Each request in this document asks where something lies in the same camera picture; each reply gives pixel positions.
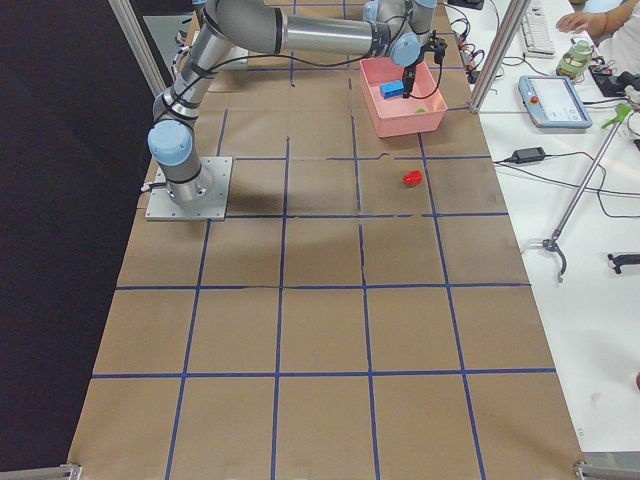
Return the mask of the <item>person hand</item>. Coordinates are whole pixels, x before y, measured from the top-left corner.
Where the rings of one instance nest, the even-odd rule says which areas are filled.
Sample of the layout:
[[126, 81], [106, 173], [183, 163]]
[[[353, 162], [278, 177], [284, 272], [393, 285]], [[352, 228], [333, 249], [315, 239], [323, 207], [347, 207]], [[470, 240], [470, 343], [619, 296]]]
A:
[[556, 28], [564, 33], [586, 32], [591, 36], [603, 34], [606, 25], [605, 13], [575, 12], [561, 17]]

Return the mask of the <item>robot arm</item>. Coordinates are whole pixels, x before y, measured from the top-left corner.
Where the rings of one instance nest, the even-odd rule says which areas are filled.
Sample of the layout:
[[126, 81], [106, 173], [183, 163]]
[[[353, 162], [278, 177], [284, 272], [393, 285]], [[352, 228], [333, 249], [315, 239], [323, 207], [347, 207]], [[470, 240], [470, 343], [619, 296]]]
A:
[[345, 64], [387, 57], [402, 68], [402, 94], [414, 90], [417, 67], [427, 53], [441, 64], [446, 41], [433, 26], [433, 1], [369, 1], [359, 20], [288, 14], [262, 1], [208, 1], [200, 33], [181, 62], [173, 84], [153, 105], [147, 142], [164, 175], [171, 205], [196, 207], [213, 198], [220, 176], [196, 149], [195, 123], [216, 77], [221, 91], [242, 92], [252, 71], [242, 62], [283, 59], [297, 62], [306, 51], [342, 55]]

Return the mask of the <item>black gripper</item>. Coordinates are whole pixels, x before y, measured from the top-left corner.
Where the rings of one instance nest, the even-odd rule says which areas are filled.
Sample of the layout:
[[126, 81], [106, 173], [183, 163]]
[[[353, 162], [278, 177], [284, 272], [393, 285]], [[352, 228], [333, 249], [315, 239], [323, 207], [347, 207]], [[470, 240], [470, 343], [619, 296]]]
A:
[[[433, 30], [428, 36], [427, 50], [434, 55], [434, 62], [436, 64], [442, 64], [446, 56], [447, 43], [446, 41], [437, 35], [437, 32]], [[415, 68], [406, 67], [402, 74], [402, 84], [404, 98], [410, 98], [415, 82]]]

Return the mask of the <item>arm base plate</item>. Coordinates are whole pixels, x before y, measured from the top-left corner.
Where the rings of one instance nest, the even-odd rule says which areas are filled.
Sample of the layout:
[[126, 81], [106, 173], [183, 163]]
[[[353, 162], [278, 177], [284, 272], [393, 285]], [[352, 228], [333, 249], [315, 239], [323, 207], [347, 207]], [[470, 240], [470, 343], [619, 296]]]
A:
[[232, 157], [201, 157], [199, 176], [186, 184], [168, 182], [157, 168], [154, 181], [164, 186], [150, 191], [145, 218], [149, 221], [224, 221]]

